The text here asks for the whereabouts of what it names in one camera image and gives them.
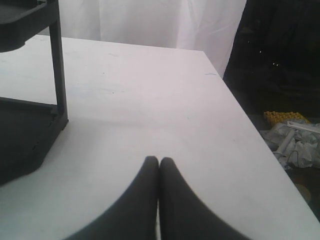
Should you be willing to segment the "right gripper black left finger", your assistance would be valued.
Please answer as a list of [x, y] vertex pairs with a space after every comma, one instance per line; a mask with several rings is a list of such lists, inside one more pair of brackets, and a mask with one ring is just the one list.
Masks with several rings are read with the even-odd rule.
[[145, 158], [139, 172], [112, 206], [69, 240], [155, 240], [159, 161]]

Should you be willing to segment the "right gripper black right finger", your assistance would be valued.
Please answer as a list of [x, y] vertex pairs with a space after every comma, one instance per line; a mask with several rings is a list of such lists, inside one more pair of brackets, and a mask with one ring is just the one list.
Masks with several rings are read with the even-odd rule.
[[159, 167], [159, 224], [163, 240], [245, 240], [215, 215], [187, 184], [173, 159]]

